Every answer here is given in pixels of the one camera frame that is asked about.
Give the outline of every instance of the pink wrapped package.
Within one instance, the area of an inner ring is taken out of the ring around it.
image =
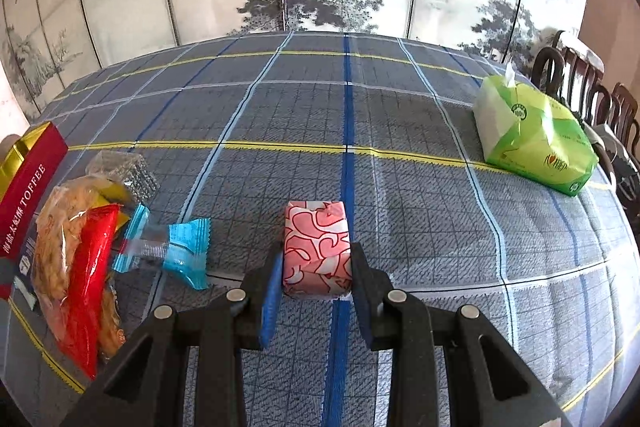
[[[351,245],[341,201],[289,201],[284,221],[287,295],[335,298],[351,290]]]

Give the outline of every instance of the plastic snack bag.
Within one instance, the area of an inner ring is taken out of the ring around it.
[[[489,76],[474,103],[484,161],[575,196],[598,163],[571,111],[529,84]]]
[[[109,295],[114,298],[104,283],[117,217],[116,204],[86,213],[69,271],[68,293],[60,307],[63,331],[58,347],[92,379],[96,375],[98,337],[108,335],[109,330],[107,327],[101,333],[103,299],[110,301]]]
[[[108,205],[92,184],[92,179],[84,176],[54,187],[36,220],[37,237],[31,282],[47,325],[58,341],[65,336],[66,323],[62,308],[65,303],[67,306],[69,304],[70,273],[82,230],[92,208],[105,206],[115,212],[117,229],[123,217],[119,207]],[[100,288],[104,283],[102,277]],[[109,296],[115,300],[114,292],[110,292]]]
[[[341,201],[289,201],[282,285],[289,296],[336,298],[351,290],[351,243]]]
[[[194,290],[205,290],[210,227],[210,219],[156,225],[149,209],[139,204],[131,216],[113,269],[124,273],[136,268],[161,267],[180,276]]]
[[[88,176],[106,178],[116,184],[102,193],[108,200],[118,203],[127,204],[126,200],[129,200],[133,206],[147,204],[159,189],[158,181],[140,154],[100,151],[89,162],[85,172]]]

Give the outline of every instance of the white stripe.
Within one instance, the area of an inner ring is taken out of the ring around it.
[[[610,264],[618,263],[626,257],[626,250],[623,247],[616,248],[610,252],[610,257],[606,261],[593,261],[592,263],[585,264],[579,269],[568,268],[566,270],[560,270],[558,272],[534,277],[523,277],[521,279],[513,279],[509,281],[510,290],[522,291],[530,288],[548,287],[556,283],[565,282],[571,279],[576,279],[580,275],[586,275],[597,272],[601,269],[606,269]],[[430,286],[428,288],[406,288],[398,286],[400,289],[411,293],[420,299],[435,299],[441,297],[462,297],[473,295],[487,295],[490,293],[501,293],[504,287],[501,283],[480,283],[470,285],[452,285],[452,286]]]
[[[424,76],[424,73],[422,72],[421,68],[415,62],[414,57],[409,52],[409,50],[404,46],[404,43],[402,42],[402,40],[398,39],[398,43],[400,44],[400,47],[404,51],[407,58],[409,58],[409,60],[411,61],[416,73],[418,73],[418,76],[423,81],[424,85],[427,87],[427,89],[429,89],[429,91],[431,91],[434,94],[434,96],[437,96],[436,90],[433,89],[433,86],[431,86],[427,78]],[[509,328],[510,343],[511,343],[511,346],[513,346],[513,349],[517,351],[518,350],[517,313],[516,313],[515,301],[514,301],[513,295],[510,293],[509,289],[506,286],[508,283],[508,277],[507,277],[507,267],[506,267],[506,247],[505,247],[505,241],[504,241],[504,234],[502,233],[502,230],[500,229],[500,226],[498,225],[497,219],[495,219],[495,216],[492,213],[491,208],[489,207],[486,200],[484,199],[484,194],[482,193],[482,187],[480,185],[478,177],[476,176],[476,172],[469,165],[470,160],[466,153],[462,138],[460,137],[458,130],[453,125],[446,108],[440,103],[440,101],[437,98],[436,98],[436,105],[440,110],[440,113],[442,115],[443,120],[445,121],[445,124],[447,125],[447,127],[449,128],[449,131],[454,137],[454,142],[456,143],[456,148],[458,149],[458,153],[465,160],[466,175],[469,179],[469,182],[472,188],[475,187],[476,189],[473,192],[476,197],[476,201],[478,202],[478,207],[480,208],[480,211],[484,214],[484,218],[485,220],[487,220],[487,223],[492,225],[491,229],[492,229],[492,233],[494,234],[495,254],[496,254],[496,271],[497,271],[496,275],[499,280],[502,280],[505,283],[505,286],[504,286],[505,300],[506,300],[507,309],[510,310],[510,313],[508,315],[509,322],[510,322],[510,328]]]
[[[244,97],[242,97],[241,102],[238,104],[238,107],[236,107],[236,110],[234,111],[233,115],[231,115],[231,118],[229,119],[229,121],[225,125],[225,128],[220,134],[220,138],[218,138],[219,145],[216,145],[211,149],[209,156],[207,157],[207,160],[202,165],[202,169],[200,170],[198,176],[196,177],[196,181],[194,182],[194,184],[191,187],[191,190],[189,191],[189,195],[184,200],[182,209],[180,210],[180,222],[188,221],[189,218],[191,217],[196,200],[200,195],[200,191],[204,187],[204,182],[209,177],[209,173],[211,172],[213,165],[216,163],[218,157],[220,156],[220,153],[222,153],[225,142],[228,140],[228,136],[231,134],[239,118],[244,113],[244,109],[248,105],[252,96],[254,95],[256,87],[258,86],[260,81],[267,75],[267,73],[269,73],[269,70],[271,70],[271,67],[275,63],[278,56],[280,55],[280,52],[286,47],[286,45],[291,40],[292,36],[293,36],[293,31],[290,32],[287,35],[287,37],[280,43],[280,45],[277,47],[274,54],[271,55],[267,63],[262,68],[262,71],[255,78],[254,82],[247,88],[244,94]]]
[[[188,90],[188,89],[206,89],[206,88],[211,88],[211,87],[228,87],[228,86],[249,86],[250,84],[252,84],[254,81],[244,81],[244,82],[221,82],[219,84],[197,84],[195,86],[186,86],[186,87],[172,87],[171,89],[163,89],[160,91],[155,91],[155,92],[147,92],[144,94],[139,94],[137,96],[134,96],[133,98],[131,97],[125,97],[125,98],[117,98],[115,100],[108,100],[107,102],[102,102],[102,103],[94,103],[92,105],[86,105],[85,107],[80,107],[78,108],[78,106],[76,105],[76,108],[69,110],[69,111],[65,111],[65,112],[61,112],[60,114],[57,114],[55,116],[51,117],[51,120],[55,119],[55,118],[62,118],[63,116],[68,116],[70,114],[77,114],[79,112],[82,111],[86,111],[89,109],[96,109],[99,107],[106,107],[107,105],[113,105],[115,103],[121,103],[121,102],[127,102],[127,101],[131,101],[131,100],[140,100],[141,98],[147,98],[150,96],[156,96],[158,94],[166,94],[169,92],[181,92],[184,90]],[[314,84],[320,84],[320,85],[325,85],[325,86],[344,86],[344,82],[332,82],[330,80],[263,80],[261,81],[261,84],[305,84],[305,85],[314,85]],[[407,90],[407,89],[394,89],[393,87],[386,87],[386,86],[368,86],[367,84],[360,84],[358,82],[350,82],[351,86],[356,86],[356,87],[362,87],[364,89],[369,89],[369,90],[382,90],[382,91],[388,91],[388,92],[394,92],[394,93],[399,93],[399,94],[410,94],[410,95],[414,95],[414,96],[425,96],[427,98],[430,99],[434,99],[434,96],[432,93],[430,92],[423,92],[423,91],[411,91],[411,90]],[[473,107],[473,104],[470,102],[462,102],[462,100],[455,100],[454,98],[448,98],[446,96],[440,96],[437,95],[435,98],[437,98],[438,100],[442,100],[443,102],[446,103],[452,103],[454,105],[460,105],[462,107]]]

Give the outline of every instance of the table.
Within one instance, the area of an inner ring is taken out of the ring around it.
[[[471,105],[503,71],[401,39],[254,34],[97,71],[43,120],[70,145],[57,182],[96,150],[134,150],[160,182],[161,222],[212,220],[209,290],[116,277],[126,333],[159,304],[188,309],[238,286],[282,233],[288,200],[341,199],[373,267],[430,305],[475,303],[572,423],[597,426],[640,363],[638,248],[600,168],[569,198],[482,162]],[[35,426],[57,425],[88,382],[19,293],[11,306],[2,379]],[[270,348],[243,360],[251,426],[385,424],[390,353],[367,351],[348,300],[284,298]],[[439,384],[448,425],[442,371]]]

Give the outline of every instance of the blue stripe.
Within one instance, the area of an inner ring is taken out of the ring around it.
[[[197,76],[199,76],[200,73],[202,73],[202,71],[204,71],[209,65],[210,63],[212,63],[214,60],[216,60],[216,58],[220,57],[220,55],[222,55],[224,52],[226,52],[238,39],[231,41],[228,45],[226,45],[222,50],[220,50],[215,57],[213,57],[211,60],[208,60],[207,63],[201,67],[196,74],[194,74],[188,81],[186,84],[184,84],[182,86],[182,89],[184,89],[185,87],[189,86],[189,84],[191,84],[194,79],[196,79]],[[162,114],[167,110],[167,108],[171,105],[171,103],[176,99],[176,97],[181,93],[181,91],[176,92],[169,100],[167,100],[167,102],[162,106],[162,109],[158,112],[158,114],[156,114],[156,116],[154,117],[154,119],[152,121],[149,122],[149,124],[142,130],[142,132],[140,132],[140,134],[138,134],[138,137],[136,138],[136,142],[141,140],[142,137],[145,135],[145,133],[151,128],[151,126],[153,124],[156,123],[156,121],[158,121],[158,118],[160,118],[162,116]]]
[[[457,65],[459,65],[459,66],[460,66],[460,67],[465,71],[465,73],[466,73],[466,74],[470,74],[470,75],[471,75],[471,78],[472,78],[472,79],[474,80],[474,82],[476,83],[476,86],[478,86],[478,87],[482,86],[482,82],[480,82],[480,80],[478,80],[475,76],[473,76],[471,73],[469,73],[469,70],[467,70],[467,69],[465,68],[464,64],[463,64],[462,62],[460,62],[460,61],[456,58],[456,56],[455,56],[455,55],[452,55],[452,54],[450,53],[450,51],[449,51],[449,50],[447,50],[446,48],[445,48],[445,50],[446,50],[447,54],[449,55],[449,57],[453,58],[453,60],[455,60],[455,61],[456,61],[456,64],[457,64]]]
[[[225,142],[231,135],[233,129],[236,127],[236,123],[238,123],[238,120],[244,113],[244,109],[248,105],[249,100],[251,100],[251,97],[254,95],[255,89],[257,88],[258,84],[260,84],[264,77],[267,76],[267,73],[269,73],[269,71],[271,70],[271,67],[274,65],[276,59],[280,56],[280,52],[287,46],[287,44],[289,44],[292,36],[293,31],[289,32],[287,37],[280,43],[276,51],[274,51],[273,55],[271,55],[269,60],[267,60],[267,63],[262,68],[262,71],[258,74],[258,76],[256,76],[255,80],[247,88],[246,92],[244,93],[244,97],[242,97],[242,100],[238,104],[238,107],[236,107],[233,115],[231,115],[231,118],[226,123],[225,128],[222,130],[222,134],[220,135],[218,144],[209,152],[209,156],[202,165],[202,169],[196,177],[196,181],[192,185],[187,199],[184,200],[184,204],[182,205],[182,209],[180,210],[180,222],[185,222],[190,219],[196,200],[198,199],[198,196],[200,195],[204,184],[206,183],[209,175],[211,174],[211,171],[213,170],[213,165],[215,165],[220,154],[222,154]]]
[[[567,219],[566,214],[564,213],[564,211],[562,210],[562,207],[558,203],[556,192],[551,188],[548,188],[547,190],[549,192],[549,195],[551,195],[551,201],[553,201],[554,207],[558,211],[558,214],[560,215],[562,222],[564,222],[566,229],[569,231],[569,234],[571,235],[571,243],[574,249],[574,265],[575,267],[578,268],[580,267],[580,258],[578,257],[578,240],[575,237],[574,229],[572,229],[571,223]],[[587,369],[587,382],[589,382],[591,381],[591,375],[593,373],[593,346],[591,346],[591,316],[589,312],[589,297],[587,295],[587,292],[588,292],[587,281],[584,275],[580,275],[579,278],[580,278],[580,288],[582,290],[582,296],[584,297],[584,326],[586,329],[586,336],[587,336],[587,354],[589,355],[589,366]],[[584,395],[584,400],[582,401],[582,411],[580,412],[580,423],[578,423],[578,427],[582,427],[582,424],[584,422],[584,415],[587,411],[588,402],[589,402],[589,393],[587,392]]]
[[[351,60],[349,57],[349,37],[344,34],[344,124],[342,140],[342,176],[340,179],[340,199],[344,203],[351,241],[353,235],[353,213],[355,199],[355,156],[348,151],[354,145],[353,86],[351,86]],[[351,302],[335,300],[331,313],[331,339],[327,357],[324,400],[322,403],[322,427],[340,427],[344,407],[344,389],[347,378],[347,349],[349,346],[349,321]]]
[[[340,427],[342,423],[350,312],[351,302],[341,299],[334,301],[331,312],[331,342],[324,381],[322,427]]]

